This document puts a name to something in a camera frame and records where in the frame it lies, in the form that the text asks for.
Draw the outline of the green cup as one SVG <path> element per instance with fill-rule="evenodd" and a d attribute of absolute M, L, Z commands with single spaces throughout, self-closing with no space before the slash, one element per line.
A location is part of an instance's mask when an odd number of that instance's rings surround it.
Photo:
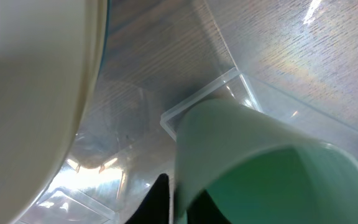
<path fill-rule="evenodd" d="M 358 223 L 348 152 L 226 100 L 192 107 L 177 130 L 174 219 L 206 190 L 231 223 Z"/>

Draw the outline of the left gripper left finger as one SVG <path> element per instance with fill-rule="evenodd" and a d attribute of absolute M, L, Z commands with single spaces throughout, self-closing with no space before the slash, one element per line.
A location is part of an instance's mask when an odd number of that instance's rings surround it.
<path fill-rule="evenodd" d="M 126 224 L 169 224 L 169 176 L 160 174 Z"/>

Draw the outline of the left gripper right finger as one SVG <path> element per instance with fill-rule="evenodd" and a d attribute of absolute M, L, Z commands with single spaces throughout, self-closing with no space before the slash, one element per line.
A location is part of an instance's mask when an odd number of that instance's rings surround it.
<path fill-rule="evenodd" d="M 187 224 L 231 224 L 204 190 L 186 211 Z"/>

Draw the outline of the beige bowl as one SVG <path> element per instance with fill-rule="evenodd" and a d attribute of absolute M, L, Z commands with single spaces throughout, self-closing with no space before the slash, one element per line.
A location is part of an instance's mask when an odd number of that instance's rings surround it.
<path fill-rule="evenodd" d="M 45 192 L 94 92 L 108 1 L 0 1 L 0 223 Z"/>

